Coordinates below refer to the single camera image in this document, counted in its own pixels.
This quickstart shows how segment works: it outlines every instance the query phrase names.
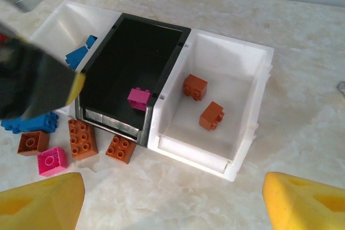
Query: marble countertop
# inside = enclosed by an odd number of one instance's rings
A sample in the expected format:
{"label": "marble countertop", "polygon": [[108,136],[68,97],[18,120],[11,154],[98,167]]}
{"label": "marble countertop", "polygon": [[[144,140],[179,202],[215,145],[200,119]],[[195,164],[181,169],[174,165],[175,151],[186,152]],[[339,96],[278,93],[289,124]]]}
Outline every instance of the marble countertop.
{"label": "marble countertop", "polygon": [[[29,38],[64,0],[30,13],[0,2],[0,20]],[[282,0],[71,0],[275,48],[259,128],[235,182],[137,147],[129,165],[74,162],[86,195],[77,229],[270,229],[261,196],[280,171],[345,188],[345,8]],[[20,135],[0,129],[0,191],[42,179]],[[112,134],[97,138],[104,154]],[[69,150],[60,121],[50,146]]]}

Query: orange lego brick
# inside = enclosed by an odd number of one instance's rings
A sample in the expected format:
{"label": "orange lego brick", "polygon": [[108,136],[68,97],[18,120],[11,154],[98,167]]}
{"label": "orange lego brick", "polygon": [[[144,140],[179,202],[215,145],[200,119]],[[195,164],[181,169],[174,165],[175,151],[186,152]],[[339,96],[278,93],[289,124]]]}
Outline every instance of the orange lego brick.
{"label": "orange lego brick", "polygon": [[195,101],[200,101],[206,94],[208,82],[190,74],[183,83],[183,92],[191,95]]}
{"label": "orange lego brick", "polygon": [[71,119],[68,121],[68,128],[70,129],[73,158],[83,160],[98,154],[93,126],[83,121]]}
{"label": "orange lego brick", "polygon": [[108,147],[106,155],[128,164],[134,152],[135,146],[136,144],[133,141],[115,135]]}
{"label": "orange lego brick", "polygon": [[49,135],[43,131],[22,133],[18,154],[22,156],[35,156],[47,150]]}
{"label": "orange lego brick", "polygon": [[215,130],[224,116],[223,107],[211,102],[199,119],[199,125],[207,130]]}

